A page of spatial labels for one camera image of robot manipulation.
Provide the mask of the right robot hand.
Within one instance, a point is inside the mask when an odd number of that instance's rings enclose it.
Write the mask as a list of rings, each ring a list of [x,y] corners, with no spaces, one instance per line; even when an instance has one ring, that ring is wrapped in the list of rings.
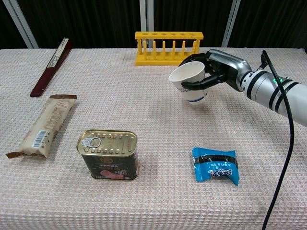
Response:
[[[206,53],[192,54],[185,58],[180,66],[195,61],[203,63],[205,73],[209,73],[210,76],[194,82],[183,81],[181,84],[183,88],[192,91],[205,90],[226,82],[233,89],[242,92],[241,81],[252,72],[247,61],[216,49],[210,49]]]

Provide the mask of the white paper cup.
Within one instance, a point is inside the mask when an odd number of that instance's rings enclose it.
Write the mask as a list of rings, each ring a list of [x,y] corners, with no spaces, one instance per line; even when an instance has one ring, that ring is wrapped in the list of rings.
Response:
[[[183,88],[183,82],[196,82],[205,78],[205,65],[202,62],[192,61],[175,69],[169,76],[169,81],[180,92],[183,99],[192,105],[201,104],[207,96],[207,90],[191,91]]]

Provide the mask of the yellow test tube rack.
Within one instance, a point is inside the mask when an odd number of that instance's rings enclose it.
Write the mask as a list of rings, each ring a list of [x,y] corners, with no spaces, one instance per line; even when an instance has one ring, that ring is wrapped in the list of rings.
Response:
[[[203,39],[202,32],[136,32],[135,66],[177,66],[199,52]]]

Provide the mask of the blue snack packet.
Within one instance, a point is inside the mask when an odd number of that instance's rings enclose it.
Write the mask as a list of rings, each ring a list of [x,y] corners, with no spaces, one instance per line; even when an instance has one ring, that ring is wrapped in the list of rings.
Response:
[[[221,151],[195,147],[192,149],[193,165],[197,182],[217,177],[228,177],[234,185],[239,185],[236,151]]]

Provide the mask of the luncheon meat tin can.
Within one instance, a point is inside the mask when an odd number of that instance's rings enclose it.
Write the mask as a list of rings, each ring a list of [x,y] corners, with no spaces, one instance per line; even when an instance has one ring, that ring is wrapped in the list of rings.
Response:
[[[94,179],[131,181],[139,169],[137,140],[131,131],[90,129],[76,149]]]

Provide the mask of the black curtain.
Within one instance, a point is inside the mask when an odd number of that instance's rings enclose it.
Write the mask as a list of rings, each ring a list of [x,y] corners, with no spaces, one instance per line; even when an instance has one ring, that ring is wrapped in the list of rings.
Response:
[[[220,47],[233,0],[153,0],[155,31],[202,32],[201,46]],[[135,48],[140,0],[17,0],[40,48],[64,37],[75,48]],[[241,0],[229,47],[302,48],[307,0]]]

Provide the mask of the woven beige tablecloth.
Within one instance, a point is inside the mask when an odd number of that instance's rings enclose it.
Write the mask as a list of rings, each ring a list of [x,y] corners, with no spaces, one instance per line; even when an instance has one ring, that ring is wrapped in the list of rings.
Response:
[[[191,105],[172,66],[135,66],[136,49],[73,49],[44,94],[30,92],[54,49],[0,49],[0,230],[260,230],[289,146],[287,118],[227,84]],[[49,96],[77,100],[50,155],[8,159]],[[133,181],[94,179],[77,152],[82,132],[138,136]],[[197,182],[192,149],[236,151],[239,185]]]

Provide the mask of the dark red flat box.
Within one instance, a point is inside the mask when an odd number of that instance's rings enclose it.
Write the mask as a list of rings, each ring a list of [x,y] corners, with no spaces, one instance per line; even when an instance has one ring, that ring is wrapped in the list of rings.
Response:
[[[71,48],[71,40],[69,38],[63,38],[59,47],[57,48],[48,65],[46,66],[46,69],[44,70],[40,79],[36,83],[35,87],[32,89],[30,97],[40,97],[43,94],[49,82],[53,78],[54,74],[57,72],[57,70],[60,68],[63,61],[69,54]]]

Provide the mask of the beige snack bar wrapper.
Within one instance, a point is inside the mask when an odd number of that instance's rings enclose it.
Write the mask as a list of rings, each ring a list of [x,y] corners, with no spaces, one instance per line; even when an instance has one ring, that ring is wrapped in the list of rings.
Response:
[[[52,142],[76,100],[76,95],[56,94],[50,96],[20,147],[16,151],[7,153],[6,156],[9,159],[21,156],[47,158]]]

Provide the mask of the grey metal post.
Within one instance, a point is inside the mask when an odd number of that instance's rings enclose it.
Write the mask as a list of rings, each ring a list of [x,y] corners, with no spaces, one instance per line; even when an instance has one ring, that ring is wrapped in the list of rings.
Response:
[[[39,46],[19,6],[18,1],[17,0],[2,0],[2,1],[6,9],[8,10],[8,13],[10,14],[27,48],[38,49]]]
[[[240,6],[241,0],[233,0],[232,1],[232,6],[230,9],[230,13],[228,16],[228,20],[227,20],[227,24],[226,24],[226,28],[224,31],[224,36],[223,36],[223,40],[222,40],[222,44],[221,47],[227,47],[231,34],[232,34],[232,30],[236,21],[236,16],[237,16],[237,12],[239,10],[239,6]]]
[[[154,0],[139,0],[141,31],[154,31]]]

